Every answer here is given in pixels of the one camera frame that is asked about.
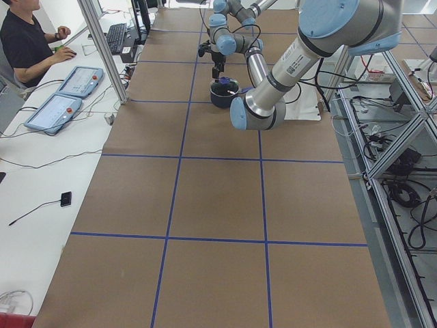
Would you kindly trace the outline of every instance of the blue tablet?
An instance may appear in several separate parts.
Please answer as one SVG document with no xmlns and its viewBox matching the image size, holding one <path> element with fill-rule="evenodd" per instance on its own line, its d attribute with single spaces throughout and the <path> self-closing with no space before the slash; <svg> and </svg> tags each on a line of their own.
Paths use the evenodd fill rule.
<svg viewBox="0 0 437 328">
<path fill-rule="evenodd" d="M 66 94 L 52 94 L 25 122 L 25 126 L 56 134 L 81 108 L 82 99 Z"/>
<path fill-rule="evenodd" d="M 58 93 L 78 98 L 87 98 L 103 78 L 103 69 L 76 66 L 61 84 Z"/>
</svg>

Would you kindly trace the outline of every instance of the person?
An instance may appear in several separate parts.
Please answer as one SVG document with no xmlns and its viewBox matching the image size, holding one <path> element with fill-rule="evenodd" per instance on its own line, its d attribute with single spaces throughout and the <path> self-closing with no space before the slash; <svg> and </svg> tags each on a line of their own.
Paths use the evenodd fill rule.
<svg viewBox="0 0 437 328">
<path fill-rule="evenodd" d="M 3 0 L 9 10 L 0 29 L 3 51 L 16 78 L 26 87 L 36 86 L 54 64 L 72 59 L 76 53 L 61 47 L 55 53 L 48 44 L 66 39 L 71 31 L 60 26 L 57 33 L 44 33 L 33 11 L 40 9 L 39 0 Z"/>
</svg>

